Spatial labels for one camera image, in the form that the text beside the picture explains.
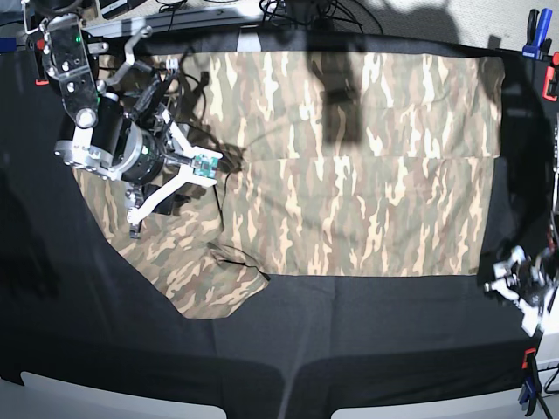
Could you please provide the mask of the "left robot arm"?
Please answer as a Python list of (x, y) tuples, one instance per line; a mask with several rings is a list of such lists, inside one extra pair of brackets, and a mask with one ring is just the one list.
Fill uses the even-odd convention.
[(546, 310), (546, 297), (558, 288), (558, 124), (554, 128), (552, 196), (547, 245), (535, 258), (515, 246), (508, 259), (493, 265), (496, 279), (503, 279), (505, 290), (515, 294), (511, 301), (526, 303), (539, 314)]

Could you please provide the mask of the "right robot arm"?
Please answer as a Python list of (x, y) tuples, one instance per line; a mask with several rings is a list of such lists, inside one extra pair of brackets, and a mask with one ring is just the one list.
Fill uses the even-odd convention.
[(23, 1), (22, 13), (40, 16), (25, 33), (40, 35), (38, 51), (48, 80), (57, 82), (72, 131), (56, 142), (64, 164), (105, 181), (125, 182), (127, 220), (138, 224), (152, 213), (168, 214), (180, 188), (217, 183), (222, 154), (191, 144), (164, 103), (179, 77), (177, 63), (162, 69), (142, 63), (136, 45), (153, 29), (143, 25), (124, 44), (124, 60), (113, 75), (101, 79), (93, 58), (104, 49), (82, 31), (81, 3), (53, 8), (43, 1)]

